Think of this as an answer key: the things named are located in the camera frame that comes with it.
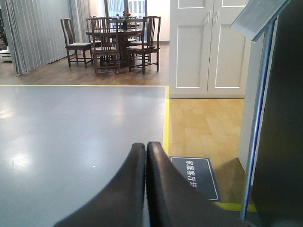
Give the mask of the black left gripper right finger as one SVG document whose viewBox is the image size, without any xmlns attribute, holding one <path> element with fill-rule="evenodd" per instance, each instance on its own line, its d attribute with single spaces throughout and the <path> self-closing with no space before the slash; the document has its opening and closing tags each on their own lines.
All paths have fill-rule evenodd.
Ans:
<svg viewBox="0 0 303 227">
<path fill-rule="evenodd" d="M 159 142 L 148 142 L 147 201 L 152 227 L 247 227 L 194 189 L 169 161 Z"/>
</svg>

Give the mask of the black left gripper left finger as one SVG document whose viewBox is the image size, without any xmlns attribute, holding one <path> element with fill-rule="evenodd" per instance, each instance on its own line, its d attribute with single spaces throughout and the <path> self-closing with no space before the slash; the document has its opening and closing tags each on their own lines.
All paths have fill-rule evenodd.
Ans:
<svg viewBox="0 0 303 227">
<path fill-rule="evenodd" d="M 111 181 L 88 203 L 57 222 L 57 227 L 141 227 L 146 151 L 134 143 Z"/>
</svg>

